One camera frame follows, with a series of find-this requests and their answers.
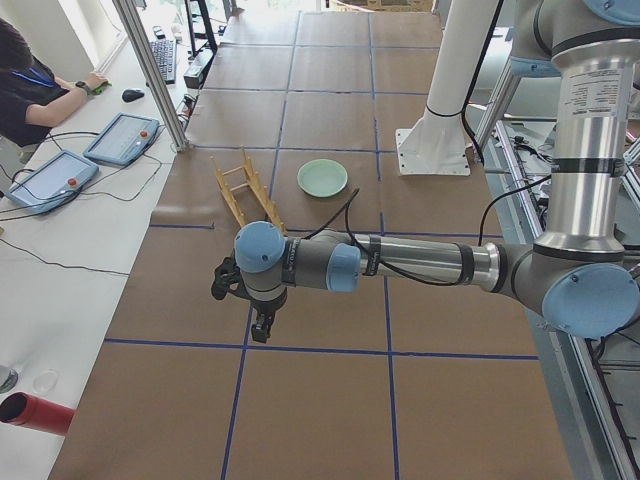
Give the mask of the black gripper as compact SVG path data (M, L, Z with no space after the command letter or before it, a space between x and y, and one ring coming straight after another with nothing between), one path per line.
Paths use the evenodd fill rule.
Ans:
M251 337L254 342L266 343L268 341L276 313L285 303L285 297L277 297L268 301L251 301L251 306L256 311L256 319L251 325Z

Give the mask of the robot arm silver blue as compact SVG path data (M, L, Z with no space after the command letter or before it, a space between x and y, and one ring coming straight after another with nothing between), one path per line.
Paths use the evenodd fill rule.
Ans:
M266 342L291 287L354 290L363 276L476 285L517 300L554 329L598 339L629 324L639 287L614 234L634 68L635 1L520 1L512 70L560 78L546 227L530 245L441 243L350 230L287 237L260 221L236 235L212 293L250 301L252 338Z

